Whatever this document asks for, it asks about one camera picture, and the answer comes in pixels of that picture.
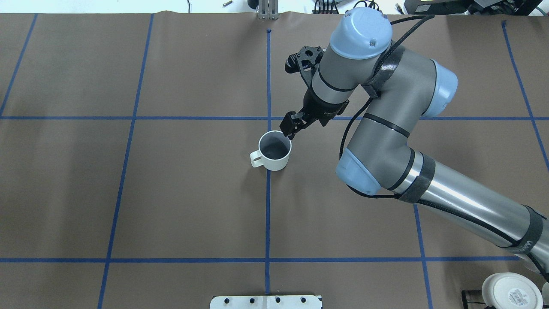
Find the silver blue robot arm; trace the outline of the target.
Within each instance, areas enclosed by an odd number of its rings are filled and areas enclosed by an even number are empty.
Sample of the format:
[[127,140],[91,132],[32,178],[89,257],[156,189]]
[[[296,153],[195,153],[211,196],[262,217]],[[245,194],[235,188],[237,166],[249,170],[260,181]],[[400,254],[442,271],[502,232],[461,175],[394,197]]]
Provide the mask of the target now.
[[438,116],[455,96],[458,78],[403,41],[432,15],[394,41],[381,12],[362,6],[346,12],[327,48],[305,46],[286,61],[307,91],[303,107],[288,112],[280,129],[290,139],[314,121],[341,115],[362,87],[369,98],[343,134],[362,117],[348,143],[341,141],[336,174],[358,195],[423,205],[431,212],[525,260],[548,278],[548,218],[415,151],[407,144],[420,117]]

